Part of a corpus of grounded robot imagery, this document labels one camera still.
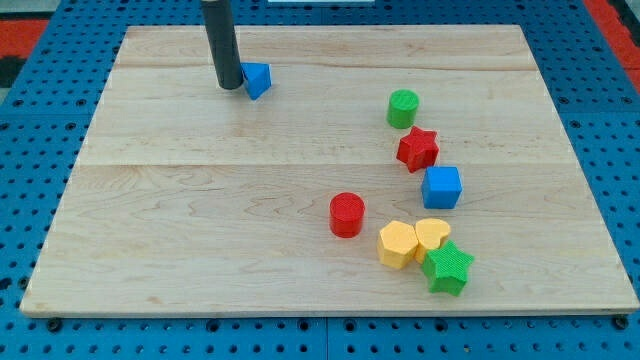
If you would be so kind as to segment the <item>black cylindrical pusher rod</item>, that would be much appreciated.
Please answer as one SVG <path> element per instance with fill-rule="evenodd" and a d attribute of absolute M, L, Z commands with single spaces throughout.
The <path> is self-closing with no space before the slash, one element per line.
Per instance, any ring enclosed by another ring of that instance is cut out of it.
<path fill-rule="evenodd" d="M 230 0 L 201 0 L 201 10 L 218 84 L 234 90 L 243 84 Z"/>

